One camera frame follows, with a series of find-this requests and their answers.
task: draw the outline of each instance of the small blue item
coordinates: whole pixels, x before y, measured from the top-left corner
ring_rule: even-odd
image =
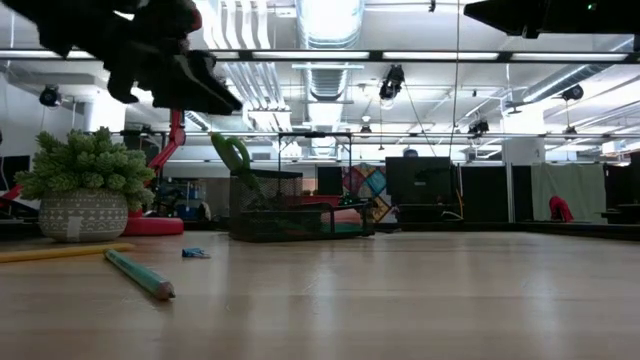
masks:
[[[182,249],[182,257],[194,257],[194,258],[208,259],[211,256],[209,254],[205,253],[204,250],[202,250],[200,248],[188,248],[188,249]]]

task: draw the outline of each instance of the patterned pot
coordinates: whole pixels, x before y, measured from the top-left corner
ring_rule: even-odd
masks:
[[[40,202],[40,230],[61,242],[113,240],[127,226],[124,195],[106,190],[78,189],[47,194]]]

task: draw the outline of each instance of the potted plant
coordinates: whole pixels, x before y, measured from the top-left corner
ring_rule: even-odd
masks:
[[[113,144],[109,129],[92,135],[73,130],[66,144],[41,132],[37,142],[33,171],[16,174],[16,182],[23,199],[41,200],[38,221],[45,236],[63,242],[113,240],[124,231],[128,211],[153,201],[144,183],[155,174],[144,152]]]

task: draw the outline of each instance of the black mesh container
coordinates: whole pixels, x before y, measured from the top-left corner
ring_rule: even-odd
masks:
[[[229,234],[236,240],[273,242],[344,238],[362,235],[366,227],[342,230],[334,208],[302,203],[302,174],[249,170],[232,173]]]

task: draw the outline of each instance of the green pencil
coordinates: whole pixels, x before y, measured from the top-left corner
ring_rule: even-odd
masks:
[[[176,297],[173,285],[162,276],[136,263],[115,250],[106,250],[104,257],[122,270],[133,281],[137,282],[158,300],[169,300]]]

